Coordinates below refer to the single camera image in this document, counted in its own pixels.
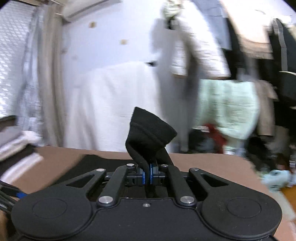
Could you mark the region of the red garment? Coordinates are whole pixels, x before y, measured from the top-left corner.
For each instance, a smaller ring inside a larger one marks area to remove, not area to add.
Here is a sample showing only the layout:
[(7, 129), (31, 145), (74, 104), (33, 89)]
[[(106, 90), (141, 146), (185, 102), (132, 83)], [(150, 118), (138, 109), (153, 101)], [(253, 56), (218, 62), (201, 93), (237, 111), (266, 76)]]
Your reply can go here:
[(216, 127), (212, 124), (205, 124), (208, 128), (209, 133), (208, 137), (211, 138), (215, 143), (215, 151), (218, 154), (224, 153), (224, 146), (227, 144), (227, 140), (223, 137), (223, 135), (216, 129)]

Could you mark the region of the black white-striped jacket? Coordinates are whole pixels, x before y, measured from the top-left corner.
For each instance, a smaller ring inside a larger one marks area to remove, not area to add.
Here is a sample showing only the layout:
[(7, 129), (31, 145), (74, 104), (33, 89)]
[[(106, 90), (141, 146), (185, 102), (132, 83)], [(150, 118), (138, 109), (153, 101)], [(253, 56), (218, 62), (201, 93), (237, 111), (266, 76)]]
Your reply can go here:
[(273, 51), (274, 84), (281, 96), (295, 102), (295, 38), (280, 19), (272, 20), (268, 36)]

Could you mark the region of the grey hanging hoodie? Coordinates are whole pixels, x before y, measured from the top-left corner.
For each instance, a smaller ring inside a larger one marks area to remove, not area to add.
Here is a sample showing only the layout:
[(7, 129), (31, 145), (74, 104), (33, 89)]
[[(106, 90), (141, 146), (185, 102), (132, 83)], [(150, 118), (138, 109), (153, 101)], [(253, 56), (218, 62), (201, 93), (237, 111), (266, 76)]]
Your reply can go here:
[(193, 58), (186, 68), (185, 76), (171, 72), (177, 33), (166, 28), (165, 20), (156, 19), (152, 32), (152, 51), (156, 56), (156, 74), (161, 93), (161, 110), (165, 121), (178, 133), (169, 144), (169, 151), (186, 153), (188, 135), (197, 111), (199, 78), (203, 72)]

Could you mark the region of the silver insulation curtain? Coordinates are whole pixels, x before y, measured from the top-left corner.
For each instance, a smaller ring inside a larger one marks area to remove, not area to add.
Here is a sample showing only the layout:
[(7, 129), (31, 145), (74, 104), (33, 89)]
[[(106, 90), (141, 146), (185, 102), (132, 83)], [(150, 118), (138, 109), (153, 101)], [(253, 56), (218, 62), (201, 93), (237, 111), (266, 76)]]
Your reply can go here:
[(8, 1), (1, 8), (1, 117), (25, 131), (43, 130), (38, 57), (44, 8)]

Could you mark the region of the light blue plush toy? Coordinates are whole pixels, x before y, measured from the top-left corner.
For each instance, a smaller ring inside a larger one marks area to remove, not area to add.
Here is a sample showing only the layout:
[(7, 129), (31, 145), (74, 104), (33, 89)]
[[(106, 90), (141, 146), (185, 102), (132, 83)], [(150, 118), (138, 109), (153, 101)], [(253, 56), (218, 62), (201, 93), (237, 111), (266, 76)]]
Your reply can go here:
[(288, 170), (272, 170), (264, 174), (261, 183), (270, 190), (280, 190), (290, 184), (292, 174)]

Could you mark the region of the stack of folded clothes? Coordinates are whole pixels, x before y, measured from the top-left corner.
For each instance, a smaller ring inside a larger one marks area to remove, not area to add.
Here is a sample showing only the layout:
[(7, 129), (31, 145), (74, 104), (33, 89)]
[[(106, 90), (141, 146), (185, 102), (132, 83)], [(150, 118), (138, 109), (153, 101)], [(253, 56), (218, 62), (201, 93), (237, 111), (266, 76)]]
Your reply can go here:
[(36, 148), (42, 138), (20, 126), (1, 130), (1, 181), (13, 184), (24, 173), (43, 161)]

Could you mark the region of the light green quilted jacket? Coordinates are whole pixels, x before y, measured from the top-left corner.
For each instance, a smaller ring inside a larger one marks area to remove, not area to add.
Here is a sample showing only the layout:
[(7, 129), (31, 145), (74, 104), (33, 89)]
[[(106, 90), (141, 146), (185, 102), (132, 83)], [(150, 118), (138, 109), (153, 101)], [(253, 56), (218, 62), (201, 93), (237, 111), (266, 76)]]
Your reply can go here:
[(193, 127), (212, 124), (224, 136), (246, 140), (255, 129), (260, 104), (253, 82), (201, 79)]

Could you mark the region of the white hanging blanket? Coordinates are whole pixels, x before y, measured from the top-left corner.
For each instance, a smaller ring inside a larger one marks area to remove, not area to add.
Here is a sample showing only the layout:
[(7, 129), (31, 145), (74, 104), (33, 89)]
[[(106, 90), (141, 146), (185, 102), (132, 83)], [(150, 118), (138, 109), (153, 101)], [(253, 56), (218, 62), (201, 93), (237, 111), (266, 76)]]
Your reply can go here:
[(66, 148), (126, 152), (136, 107), (170, 122), (162, 106), (157, 68), (145, 62), (125, 62), (80, 75), (70, 99)]

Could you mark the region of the beige curtain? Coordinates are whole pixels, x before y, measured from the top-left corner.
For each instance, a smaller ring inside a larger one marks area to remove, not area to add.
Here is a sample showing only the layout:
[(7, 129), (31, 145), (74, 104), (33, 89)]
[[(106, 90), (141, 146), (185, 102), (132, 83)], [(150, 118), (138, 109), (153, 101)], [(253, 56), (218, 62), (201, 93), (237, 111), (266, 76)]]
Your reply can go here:
[(61, 147), (65, 130), (65, 101), (62, 79), (62, 6), (48, 3), (43, 6), (43, 18), (38, 47), (39, 88), (49, 145)]

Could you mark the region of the black sweater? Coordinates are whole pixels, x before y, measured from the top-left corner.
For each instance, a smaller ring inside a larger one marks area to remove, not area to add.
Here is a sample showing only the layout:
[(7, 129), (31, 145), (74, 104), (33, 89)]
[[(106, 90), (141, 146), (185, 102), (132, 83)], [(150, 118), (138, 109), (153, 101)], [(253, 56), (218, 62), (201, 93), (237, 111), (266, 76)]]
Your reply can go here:
[(98, 168), (113, 172), (117, 167), (128, 163), (144, 168), (144, 174), (150, 175), (151, 165), (172, 165), (173, 162), (165, 146), (177, 135), (177, 132), (154, 114), (141, 108), (134, 108), (125, 147), (130, 160), (105, 159), (96, 155), (85, 155), (73, 168), (67, 171), (54, 184), (58, 184)]

